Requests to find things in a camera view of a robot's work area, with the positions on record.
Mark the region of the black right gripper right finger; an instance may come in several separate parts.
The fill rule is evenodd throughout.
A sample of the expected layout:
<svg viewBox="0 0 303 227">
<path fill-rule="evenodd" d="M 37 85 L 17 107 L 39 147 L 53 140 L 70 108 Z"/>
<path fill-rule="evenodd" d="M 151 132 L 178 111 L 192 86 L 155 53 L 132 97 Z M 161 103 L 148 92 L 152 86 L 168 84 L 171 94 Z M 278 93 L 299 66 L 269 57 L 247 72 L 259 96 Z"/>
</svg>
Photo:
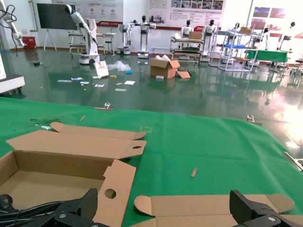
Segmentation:
<svg viewBox="0 0 303 227">
<path fill-rule="evenodd" d="M 301 224 L 288 220 L 270 206 L 247 199 L 238 190 L 231 190 L 230 213 L 237 225 L 234 227 L 300 227 Z"/>
</svg>

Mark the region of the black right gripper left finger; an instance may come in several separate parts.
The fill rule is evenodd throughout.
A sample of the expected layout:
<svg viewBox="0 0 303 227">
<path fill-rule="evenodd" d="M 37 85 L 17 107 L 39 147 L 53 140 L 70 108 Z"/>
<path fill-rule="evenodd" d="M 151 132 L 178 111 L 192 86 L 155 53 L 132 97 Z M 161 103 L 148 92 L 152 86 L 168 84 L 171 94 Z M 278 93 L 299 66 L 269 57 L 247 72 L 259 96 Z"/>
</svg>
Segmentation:
<svg viewBox="0 0 303 227">
<path fill-rule="evenodd" d="M 75 200 L 66 201 L 54 212 L 37 218 L 26 227 L 98 227 L 93 218 L 98 209 L 98 190 L 91 188 L 87 193 Z"/>
</svg>

